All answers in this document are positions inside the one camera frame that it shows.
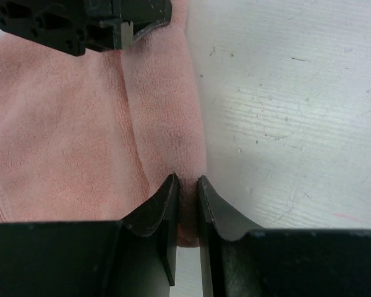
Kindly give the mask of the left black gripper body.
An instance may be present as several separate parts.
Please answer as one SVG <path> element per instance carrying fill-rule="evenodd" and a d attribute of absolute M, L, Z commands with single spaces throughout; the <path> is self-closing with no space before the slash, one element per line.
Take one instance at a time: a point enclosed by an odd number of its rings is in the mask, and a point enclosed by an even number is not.
<path fill-rule="evenodd" d="M 0 0 L 0 29 L 73 56 L 133 43 L 133 24 L 122 19 L 120 1 Z"/>

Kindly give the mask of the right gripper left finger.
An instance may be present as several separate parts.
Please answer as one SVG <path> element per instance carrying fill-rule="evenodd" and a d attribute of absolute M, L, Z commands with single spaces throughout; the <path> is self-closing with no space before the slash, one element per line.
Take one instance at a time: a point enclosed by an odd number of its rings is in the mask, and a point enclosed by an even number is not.
<path fill-rule="evenodd" d="M 174 286 L 179 181 L 169 175 L 146 202 L 122 219 L 124 286 Z"/>

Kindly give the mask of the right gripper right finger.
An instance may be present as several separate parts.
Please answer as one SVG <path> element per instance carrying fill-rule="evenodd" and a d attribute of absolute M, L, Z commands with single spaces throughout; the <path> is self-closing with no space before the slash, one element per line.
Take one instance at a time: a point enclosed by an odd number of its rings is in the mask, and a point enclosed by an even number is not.
<path fill-rule="evenodd" d="M 206 176 L 197 183 L 204 296 L 261 296 L 259 273 L 245 236 L 263 227 L 226 202 Z"/>

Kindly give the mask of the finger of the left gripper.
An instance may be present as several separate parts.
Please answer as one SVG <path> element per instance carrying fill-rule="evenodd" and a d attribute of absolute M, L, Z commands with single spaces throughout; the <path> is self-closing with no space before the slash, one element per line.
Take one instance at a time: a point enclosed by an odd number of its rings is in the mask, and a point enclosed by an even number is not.
<path fill-rule="evenodd" d="M 121 43 L 136 43 L 150 31 L 171 21 L 170 0 L 119 1 L 119 33 Z"/>

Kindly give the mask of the pink towel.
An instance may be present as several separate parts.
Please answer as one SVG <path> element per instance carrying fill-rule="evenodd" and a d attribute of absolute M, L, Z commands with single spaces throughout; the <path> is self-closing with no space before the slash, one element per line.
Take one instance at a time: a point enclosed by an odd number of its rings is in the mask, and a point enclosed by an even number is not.
<path fill-rule="evenodd" d="M 174 1 L 171 23 L 125 51 L 74 57 L 0 36 L 0 223 L 119 220 L 174 173 L 178 245 L 198 244 L 206 150 L 188 6 Z"/>

